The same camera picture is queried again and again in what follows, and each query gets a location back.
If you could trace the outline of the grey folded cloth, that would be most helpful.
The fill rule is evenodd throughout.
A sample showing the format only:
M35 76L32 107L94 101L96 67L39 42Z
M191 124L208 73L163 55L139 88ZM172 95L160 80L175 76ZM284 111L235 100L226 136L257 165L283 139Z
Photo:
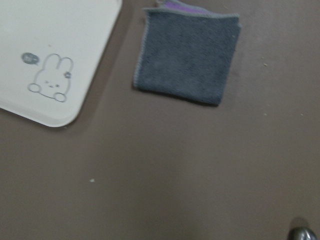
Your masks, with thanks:
M133 86L193 102L221 103L241 32L240 16L178 0L144 9Z

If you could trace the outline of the beige rabbit tray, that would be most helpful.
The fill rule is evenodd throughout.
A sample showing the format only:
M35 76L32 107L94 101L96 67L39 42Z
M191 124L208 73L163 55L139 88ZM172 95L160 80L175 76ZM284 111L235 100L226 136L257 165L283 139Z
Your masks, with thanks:
M120 0L3 0L0 107L48 127L79 114Z

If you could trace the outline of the steel muddler black tip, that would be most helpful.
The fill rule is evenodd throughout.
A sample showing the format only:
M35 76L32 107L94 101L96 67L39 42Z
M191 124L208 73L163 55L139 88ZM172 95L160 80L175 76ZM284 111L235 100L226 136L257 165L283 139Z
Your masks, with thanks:
M318 237L310 228L299 226L289 231L287 240L318 240Z

